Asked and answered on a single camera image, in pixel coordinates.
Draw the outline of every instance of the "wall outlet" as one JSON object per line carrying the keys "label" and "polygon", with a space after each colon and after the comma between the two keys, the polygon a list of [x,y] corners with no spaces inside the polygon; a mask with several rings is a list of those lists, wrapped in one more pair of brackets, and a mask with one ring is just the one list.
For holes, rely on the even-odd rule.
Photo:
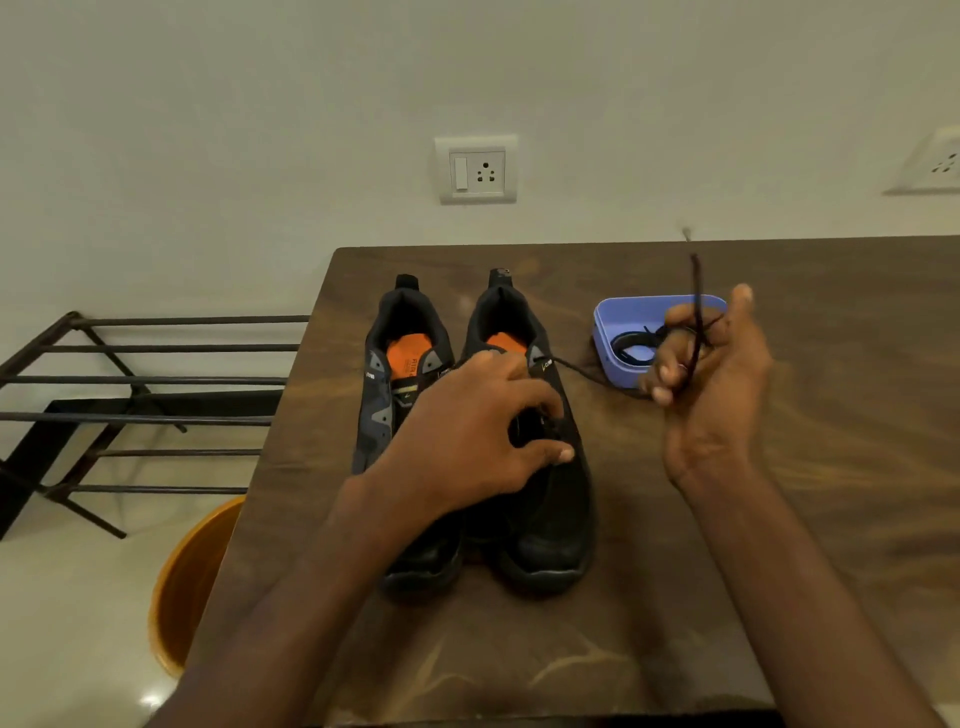
{"label": "wall outlet", "polygon": [[514,134],[434,139],[440,201],[445,205],[516,201]]}
{"label": "wall outlet", "polygon": [[924,139],[903,165],[894,192],[960,192],[960,126]]}

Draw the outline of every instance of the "electrical socket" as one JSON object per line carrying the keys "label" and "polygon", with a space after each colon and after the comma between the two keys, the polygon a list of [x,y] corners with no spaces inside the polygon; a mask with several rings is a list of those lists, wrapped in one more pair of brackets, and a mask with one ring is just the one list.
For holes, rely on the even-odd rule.
{"label": "electrical socket", "polygon": [[924,139],[903,165],[893,192],[960,192],[960,126]]}
{"label": "electrical socket", "polygon": [[470,152],[467,158],[467,192],[503,193],[506,152]]}
{"label": "electrical socket", "polygon": [[515,134],[435,138],[440,201],[445,205],[515,202],[517,145]]}

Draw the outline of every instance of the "hand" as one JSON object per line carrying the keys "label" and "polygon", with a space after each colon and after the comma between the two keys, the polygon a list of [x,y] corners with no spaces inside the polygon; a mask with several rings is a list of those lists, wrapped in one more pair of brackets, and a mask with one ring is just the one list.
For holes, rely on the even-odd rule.
{"label": "hand", "polygon": [[[640,388],[665,411],[663,466],[681,491],[711,469],[749,464],[773,358],[754,321],[754,294],[741,283],[726,314],[704,310],[707,342],[693,381],[681,390],[693,334],[672,331],[657,349]],[[667,311],[669,326],[694,326],[693,305]]]}
{"label": "hand", "polygon": [[382,484],[396,509],[423,529],[445,513],[518,491],[537,470],[573,459],[573,447],[535,440],[515,448],[510,420],[527,407],[562,417],[564,403],[531,379],[517,353],[483,351],[418,398],[403,426],[361,478]]}

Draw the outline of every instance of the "sneaker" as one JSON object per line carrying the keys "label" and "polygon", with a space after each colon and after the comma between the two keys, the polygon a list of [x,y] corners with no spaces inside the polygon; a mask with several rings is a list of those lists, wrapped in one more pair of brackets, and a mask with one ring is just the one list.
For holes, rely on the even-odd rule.
{"label": "sneaker", "polygon": [[536,409],[521,412],[510,425],[514,446],[541,438],[563,440],[574,447],[576,457],[538,470],[517,493],[471,506],[465,512],[465,530],[512,584],[528,592],[556,594],[584,575],[593,553],[590,475],[546,330],[502,268],[491,271],[489,288],[473,309],[462,359],[483,349],[524,354],[530,376],[545,379],[564,401],[561,420],[544,418]]}
{"label": "sneaker", "polygon": [[[420,392],[454,363],[446,329],[414,276],[397,276],[396,288],[380,299],[365,357],[354,475],[376,462]],[[463,564],[462,541],[461,514],[434,522],[387,569],[383,590],[403,595],[451,583]]]}

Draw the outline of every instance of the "wrist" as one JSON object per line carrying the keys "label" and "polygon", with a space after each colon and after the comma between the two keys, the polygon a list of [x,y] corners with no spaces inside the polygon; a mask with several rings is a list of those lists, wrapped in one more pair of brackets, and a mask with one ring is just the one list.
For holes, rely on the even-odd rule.
{"label": "wrist", "polygon": [[377,469],[352,475],[344,481],[330,511],[331,523],[371,534],[385,548],[397,554],[422,532],[422,504],[408,497],[409,489],[386,478]]}
{"label": "wrist", "polygon": [[748,453],[727,453],[698,463],[677,479],[676,486],[697,511],[718,500],[748,497],[769,482],[763,467]]}

